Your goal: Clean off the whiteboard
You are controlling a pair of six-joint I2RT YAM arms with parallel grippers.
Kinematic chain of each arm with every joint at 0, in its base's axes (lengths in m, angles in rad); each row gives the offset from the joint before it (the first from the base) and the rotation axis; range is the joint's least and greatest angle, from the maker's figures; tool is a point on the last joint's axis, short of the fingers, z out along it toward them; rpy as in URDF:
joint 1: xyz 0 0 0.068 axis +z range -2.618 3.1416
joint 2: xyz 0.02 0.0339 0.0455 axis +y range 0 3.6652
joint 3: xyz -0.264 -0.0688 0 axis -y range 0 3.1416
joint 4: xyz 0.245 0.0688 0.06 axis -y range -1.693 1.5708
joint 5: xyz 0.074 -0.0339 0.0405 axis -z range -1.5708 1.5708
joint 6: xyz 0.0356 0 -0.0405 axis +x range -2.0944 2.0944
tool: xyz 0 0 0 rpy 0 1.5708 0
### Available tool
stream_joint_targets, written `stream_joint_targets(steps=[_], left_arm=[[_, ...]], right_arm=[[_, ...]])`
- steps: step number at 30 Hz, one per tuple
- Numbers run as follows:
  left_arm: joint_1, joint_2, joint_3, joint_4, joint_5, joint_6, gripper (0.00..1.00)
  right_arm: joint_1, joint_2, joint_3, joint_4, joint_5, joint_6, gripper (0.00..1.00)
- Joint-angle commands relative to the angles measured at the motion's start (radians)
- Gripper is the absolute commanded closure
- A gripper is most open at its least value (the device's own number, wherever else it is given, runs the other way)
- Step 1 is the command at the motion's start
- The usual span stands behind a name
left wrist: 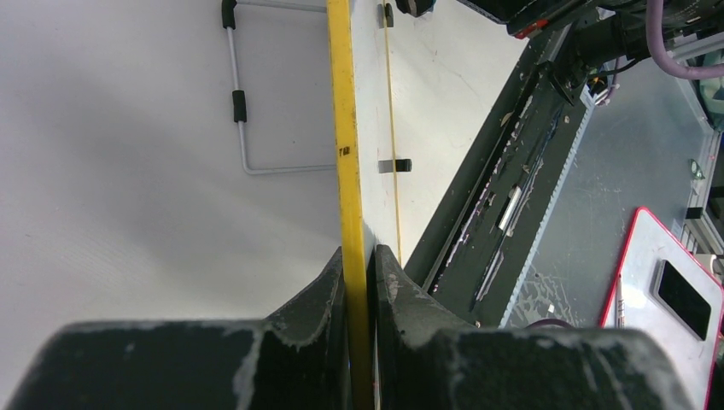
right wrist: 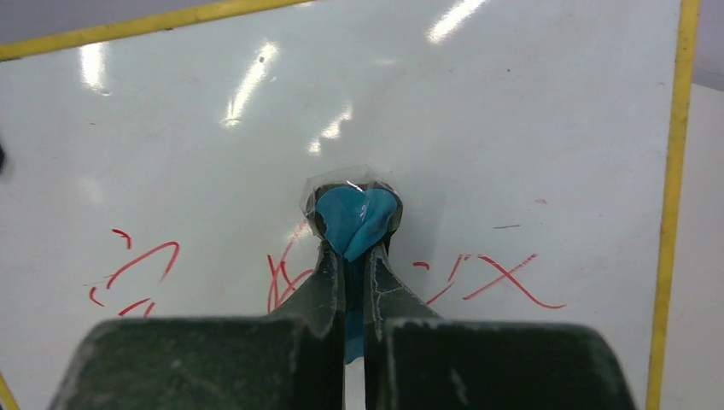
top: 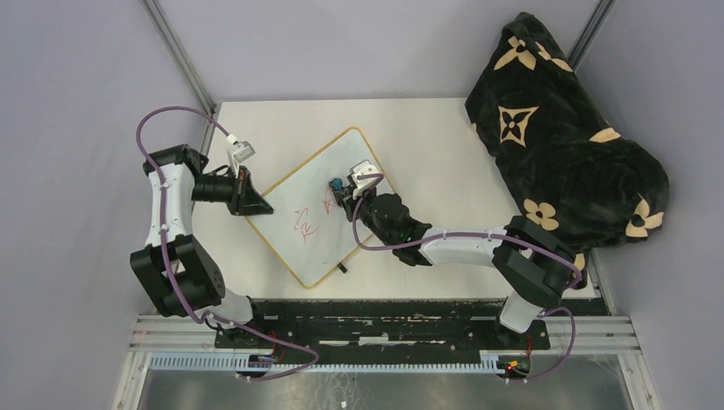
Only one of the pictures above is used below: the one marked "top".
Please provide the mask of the yellow framed whiteboard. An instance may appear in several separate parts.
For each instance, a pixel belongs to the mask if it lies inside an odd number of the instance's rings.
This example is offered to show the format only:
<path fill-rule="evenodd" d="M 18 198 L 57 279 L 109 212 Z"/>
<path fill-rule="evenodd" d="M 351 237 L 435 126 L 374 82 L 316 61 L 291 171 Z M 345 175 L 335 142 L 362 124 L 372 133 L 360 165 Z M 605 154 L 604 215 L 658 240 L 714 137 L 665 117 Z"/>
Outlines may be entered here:
<path fill-rule="evenodd" d="M 269 215 L 247 221 L 301 286 L 311 289 L 358 249 L 345 211 L 329 189 L 348 183 L 353 167 L 368 161 L 383 169 L 362 130 L 350 126 L 263 193 Z"/>

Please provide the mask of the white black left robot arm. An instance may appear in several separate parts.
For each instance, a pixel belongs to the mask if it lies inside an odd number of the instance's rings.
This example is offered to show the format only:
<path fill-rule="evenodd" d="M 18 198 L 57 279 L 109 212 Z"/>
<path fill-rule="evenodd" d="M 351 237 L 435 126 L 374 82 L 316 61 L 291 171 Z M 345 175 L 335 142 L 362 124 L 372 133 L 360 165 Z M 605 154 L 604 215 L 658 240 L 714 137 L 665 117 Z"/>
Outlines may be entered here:
<path fill-rule="evenodd" d="M 269 326 L 249 296 L 228 290 L 219 265 L 192 228 L 196 202 L 223 203 L 233 216 L 271 215 L 243 165 L 203 171 L 208 159 L 187 144 L 150 154 L 143 170 L 152 187 L 151 227 L 144 246 L 130 255 L 131 269 L 158 313 L 193 317 L 225 328 L 236 325 L 245 345 L 262 345 Z"/>

